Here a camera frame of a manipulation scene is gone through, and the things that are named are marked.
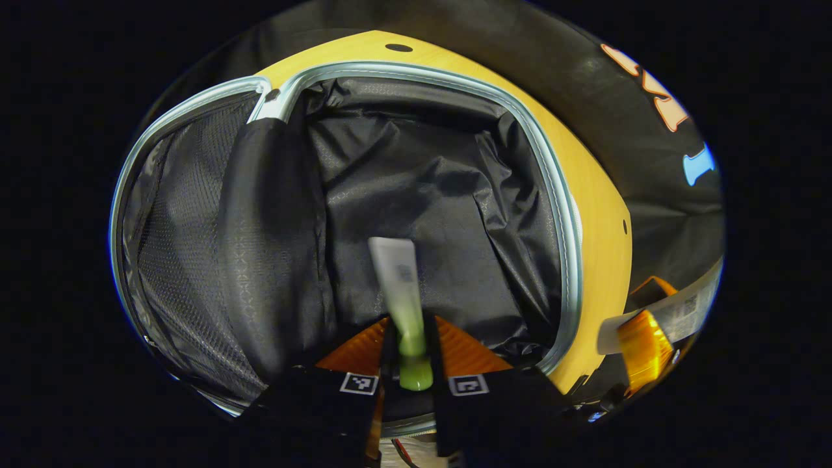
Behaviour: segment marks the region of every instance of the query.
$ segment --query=hole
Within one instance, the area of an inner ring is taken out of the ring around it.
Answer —
[[[405,46],[404,44],[387,44],[385,47],[390,49],[390,50],[394,50],[396,52],[412,52],[413,51],[412,47]]]

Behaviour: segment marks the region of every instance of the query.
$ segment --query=black fabric cover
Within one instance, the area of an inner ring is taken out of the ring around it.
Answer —
[[[244,125],[253,103],[172,128],[136,178],[126,263],[163,354],[253,400],[287,363],[387,313],[367,244],[387,236],[415,242],[426,311],[539,361],[560,319],[560,256],[509,112],[379,78],[317,83],[288,124]]]
[[[423,308],[508,357],[552,344],[560,271],[537,160],[479,97],[378,78],[306,90],[238,135],[220,199],[230,322],[261,379],[387,313],[367,240],[412,239]]]

